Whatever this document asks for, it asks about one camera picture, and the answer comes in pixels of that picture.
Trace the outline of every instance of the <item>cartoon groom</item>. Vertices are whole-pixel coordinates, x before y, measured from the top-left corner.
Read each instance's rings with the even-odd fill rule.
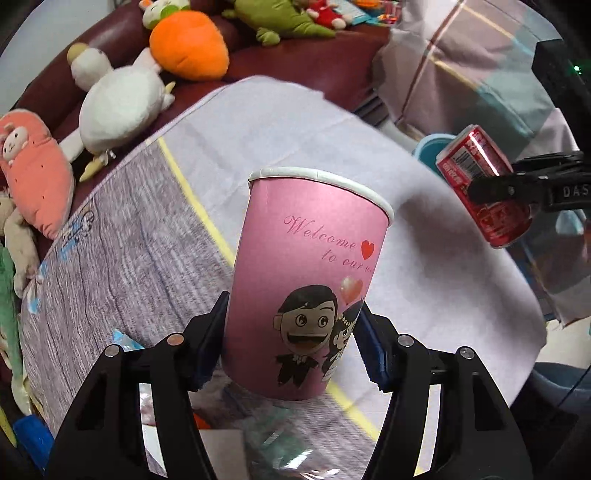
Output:
[[[310,355],[329,341],[336,315],[336,296],[325,285],[308,285],[287,296],[273,317],[273,327],[291,352],[276,357],[281,364],[279,386],[293,379],[300,388],[310,369],[318,368],[319,363]]]

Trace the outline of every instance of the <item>cartoon bride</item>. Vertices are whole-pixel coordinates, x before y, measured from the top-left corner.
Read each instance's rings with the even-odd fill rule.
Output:
[[[336,319],[335,326],[330,332],[329,352],[324,357],[326,360],[322,364],[323,382],[328,382],[335,372],[338,360],[343,355],[345,346],[351,337],[351,333],[353,333],[362,306],[363,299],[353,303]]]

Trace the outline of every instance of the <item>beige plush bear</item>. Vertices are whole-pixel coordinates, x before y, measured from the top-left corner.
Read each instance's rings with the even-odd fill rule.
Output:
[[[31,227],[5,192],[0,193],[0,235],[2,232],[16,271],[14,291],[21,299],[29,280],[37,273],[39,255]]]

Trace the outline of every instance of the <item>yellow stripe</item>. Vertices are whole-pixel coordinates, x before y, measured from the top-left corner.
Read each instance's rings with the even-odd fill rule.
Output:
[[[337,402],[339,407],[345,412],[345,415],[348,416],[349,420],[361,428],[374,442],[378,441],[380,429],[363,415],[335,382],[329,382],[326,387],[326,392],[333,397],[333,400]],[[421,473],[424,473],[424,471],[417,465],[417,468],[414,471],[414,476],[421,475]]]
[[[505,30],[504,28],[500,27],[499,25],[497,25],[496,23],[494,23],[492,20],[490,20],[489,18],[485,17],[484,15],[476,12],[475,10],[471,9],[470,7],[467,7],[466,4],[462,5],[462,8],[468,12],[469,14],[474,15],[474,17],[476,17],[478,20],[483,21],[486,25],[488,25],[489,27],[494,28],[495,30],[497,30],[497,32],[499,32],[501,35],[506,36],[508,39],[513,40],[515,37],[510,34],[507,30]]]
[[[449,75],[452,75],[453,77],[457,78],[464,85],[470,87],[474,91],[477,90],[478,84],[476,82],[473,82],[468,77],[464,77],[464,75],[462,75],[461,73],[455,71],[452,67],[450,67],[443,60],[437,60],[437,59],[434,59],[432,57],[429,57],[429,60],[431,60],[435,65],[437,65],[442,70],[445,70],[446,72],[448,72]]]
[[[193,210],[204,224],[205,228],[207,229],[209,235],[212,237],[213,241],[216,243],[217,247],[219,248],[220,252],[222,253],[223,257],[226,259],[229,265],[234,266],[234,261],[236,260],[236,254],[232,251],[222,234],[213,224],[209,215],[203,208],[203,205],[199,203],[197,197],[191,190],[187,179],[183,176],[180,168],[176,160],[174,159],[172,153],[168,149],[166,142],[162,137],[158,139],[158,145],[160,146],[160,150],[164,155],[164,158],[168,162],[170,169],[172,170],[174,176],[176,177],[181,189],[189,201]],[[334,383],[329,382],[326,392],[334,399],[337,405],[345,412],[347,417],[354,422],[361,430],[363,430],[374,442],[378,441],[380,429],[377,428],[369,419],[361,413],[361,411],[354,405],[354,403],[347,398],[344,392]],[[417,471],[415,475],[422,473],[422,471],[417,467]]]
[[[199,220],[201,220],[201,223],[206,228],[207,232],[209,233],[209,236],[211,236],[213,241],[216,243],[217,248],[219,249],[220,253],[224,257],[226,262],[228,262],[228,264],[231,267],[233,267],[234,260],[236,260],[236,254],[230,248],[230,245],[228,245],[225,238],[222,236],[217,227],[213,224],[213,222],[209,218],[209,215],[205,211],[205,208],[203,208],[203,205],[201,205],[201,203],[191,190],[191,187],[189,186],[187,179],[185,179],[185,177],[183,176],[176,160],[174,159],[172,153],[170,153],[168,145],[164,141],[163,137],[160,137],[158,139],[158,145],[160,146],[160,150],[162,150],[164,158],[166,158],[166,161],[168,162],[170,170],[172,170],[179,185],[181,186],[181,190],[183,191],[185,197],[189,201],[189,204],[191,205],[191,207],[193,207],[193,210],[195,210],[195,213],[199,217]]]

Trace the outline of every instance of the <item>stuffed toy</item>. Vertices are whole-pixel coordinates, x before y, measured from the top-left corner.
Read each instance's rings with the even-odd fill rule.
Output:
[[[190,10],[187,0],[142,0],[142,22],[152,30],[150,53],[162,69],[192,81],[220,80],[228,71],[228,48],[213,21]]]
[[[0,168],[19,211],[54,240],[70,213],[70,162],[82,152],[82,142],[74,134],[58,145],[36,114],[17,109],[0,118],[0,145]]]
[[[109,161],[110,150],[121,147],[146,129],[174,101],[174,82],[164,83],[141,64],[113,69],[104,52],[83,43],[67,53],[74,82],[88,92],[79,117],[79,136],[95,157],[80,181],[92,178]]]
[[[5,193],[0,194],[0,232],[3,232],[4,243],[14,262],[16,272],[12,283],[21,299],[27,284],[39,269],[39,256],[31,228]]]
[[[306,13],[317,25],[334,30],[344,30],[351,21],[347,15],[340,15],[332,10],[336,6],[336,4],[328,3],[327,0],[317,0],[310,2]]]
[[[24,366],[18,334],[18,311],[14,301],[12,278],[14,263],[8,249],[0,246],[0,356],[12,370],[11,390],[18,408],[31,414],[31,404],[25,389]]]
[[[153,30],[161,20],[181,10],[191,10],[189,0],[141,0],[139,7],[144,11],[142,23]]]
[[[238,18],[256,31],[264,47],[277,45],[281,38],[334,38],[335,32],[316,25],[306,12],[298,12],[291,0],[236,0],[224,10],[225,18]]]

